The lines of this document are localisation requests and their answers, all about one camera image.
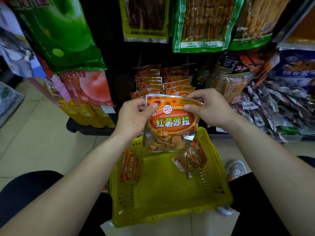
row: forearm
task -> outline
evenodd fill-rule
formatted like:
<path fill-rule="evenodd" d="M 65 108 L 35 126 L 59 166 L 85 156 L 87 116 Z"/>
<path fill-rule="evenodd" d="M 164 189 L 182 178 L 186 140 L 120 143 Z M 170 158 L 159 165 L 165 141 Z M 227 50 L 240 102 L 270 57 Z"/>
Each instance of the forearm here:
<path fill-rule="evenodd" d="M 240 116 L 225 130 L 290 233 L 313 234 L 315 170 Z"/>
<path fill-rule="evenodd" d="M 109 137 L 10 220 L 0 235 L 77 235 L 128 144 L 123 136 Z"/>

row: person's right hand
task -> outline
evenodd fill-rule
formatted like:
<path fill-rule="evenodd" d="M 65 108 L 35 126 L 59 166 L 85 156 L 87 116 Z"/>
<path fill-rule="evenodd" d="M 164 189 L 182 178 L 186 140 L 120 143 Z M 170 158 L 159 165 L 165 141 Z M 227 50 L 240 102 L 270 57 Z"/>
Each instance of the person's right hand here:
<path fill-rule="evenodd" d="M 214 88 L 196 90 L 187 97 L 199 100 L 204 104 L 202 107 L 185 105 L 184 110 L 199 115 L 211 126 L 225 129 L 226 126 L 240 117 Z"/>

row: black pants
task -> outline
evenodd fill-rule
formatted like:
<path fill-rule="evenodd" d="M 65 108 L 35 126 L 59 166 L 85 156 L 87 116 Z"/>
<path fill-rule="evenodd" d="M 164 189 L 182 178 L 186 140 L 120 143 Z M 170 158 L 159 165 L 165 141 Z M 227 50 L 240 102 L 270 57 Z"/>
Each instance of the black pants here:
<path fill-rule="evenodd" d="M 315 168 L 315 158 L 299 158 Z M 55 171 L 44 170 L 26 173 L 9 182 L 0 192 L 0 228 L 62 177 Z M 240 212 L 232 235 L 246 235 L 246 232 L 290 235 L 253 173 L 230 181 L 229 186 L 234 197 L 231 207 Z M 79 235 L 105 235 L 100 225 L 111 218 L 112 198 L 101 193 Z"/>

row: red package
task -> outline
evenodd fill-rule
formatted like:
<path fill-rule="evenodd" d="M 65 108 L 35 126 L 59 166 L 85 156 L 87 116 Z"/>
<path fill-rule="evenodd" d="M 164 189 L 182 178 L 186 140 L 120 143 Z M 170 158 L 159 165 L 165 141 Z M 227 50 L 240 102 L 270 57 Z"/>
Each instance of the red package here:
<path fill-rule="evenodd" d="M 114 106 L 104 70 L 73 70 L 58 74 L 72 99 L 85 103 Z"/>

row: green apple image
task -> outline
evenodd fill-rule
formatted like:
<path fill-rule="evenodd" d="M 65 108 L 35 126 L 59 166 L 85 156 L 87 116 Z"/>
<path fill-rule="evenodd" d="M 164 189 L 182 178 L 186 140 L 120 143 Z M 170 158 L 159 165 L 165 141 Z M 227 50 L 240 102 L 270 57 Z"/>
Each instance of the green apple image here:
<path fill-rule="evenodd" d="M 83 51 L 94 45 L 79 0 L 47 0 L 49 6 L 33 13 L 43 33 L 69 51 Z"/>

